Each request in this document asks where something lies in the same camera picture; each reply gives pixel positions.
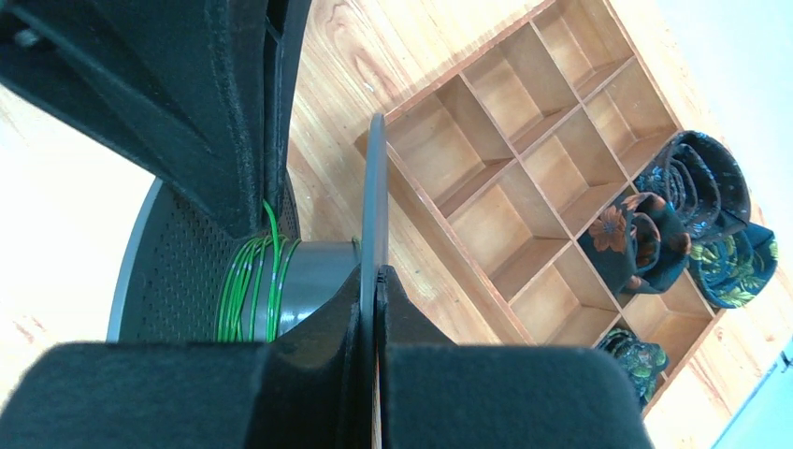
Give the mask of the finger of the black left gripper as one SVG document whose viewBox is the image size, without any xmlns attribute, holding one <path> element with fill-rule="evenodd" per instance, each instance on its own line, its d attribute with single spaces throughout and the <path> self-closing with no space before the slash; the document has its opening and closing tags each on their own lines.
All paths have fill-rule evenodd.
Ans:
<svg viewBox="0 0 793 449">
<path fill-rule="evenodd" d="M 168 183 L 259 225 L 264 1 L 5 1 L 1 81 Z"/>
<path fill-rule="evenodd" d="M 264 63 L 264 199 L 282 213 L 296 77 L 311 0 L 267 3 Z"/>
</svg>

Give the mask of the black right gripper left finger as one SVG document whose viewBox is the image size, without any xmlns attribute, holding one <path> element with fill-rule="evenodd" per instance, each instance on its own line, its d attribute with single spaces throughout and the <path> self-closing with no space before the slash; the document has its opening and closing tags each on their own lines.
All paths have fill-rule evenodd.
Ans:
<svg viewBox="0 0 793 449">
<path fill-rule="evenodd" d="M 271 343 L 61 344 L 1 414 L 5 448 L 356 448 L 360 273 Z"/>
</svg>

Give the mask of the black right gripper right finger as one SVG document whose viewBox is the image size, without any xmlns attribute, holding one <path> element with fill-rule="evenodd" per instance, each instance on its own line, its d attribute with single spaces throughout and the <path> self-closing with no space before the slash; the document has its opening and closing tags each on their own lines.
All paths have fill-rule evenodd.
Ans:
<svg viewBox="0 0 793 449">
<path fill-rule="evenodd" d="M 390 266 L 377 305 L 385 447 L 651 446 L 627 376 L 604 352 L 457 344 Z"/>
</svg>

